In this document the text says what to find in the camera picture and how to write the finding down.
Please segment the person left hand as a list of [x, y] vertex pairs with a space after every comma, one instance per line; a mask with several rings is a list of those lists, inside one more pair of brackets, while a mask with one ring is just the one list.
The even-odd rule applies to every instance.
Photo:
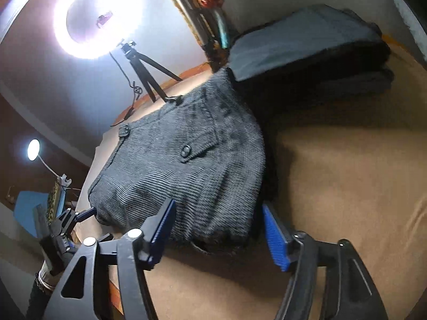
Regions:
[[59, 257], [59, 264], [54, 266], [54, 263], [49, 259], [47, 253], [42, 251], [42, 254], [44, 262], [36, 276], [36, 280], [48, 293], [52, 293], [69, 264], [72, 255], [69, 252], [65, 252]]

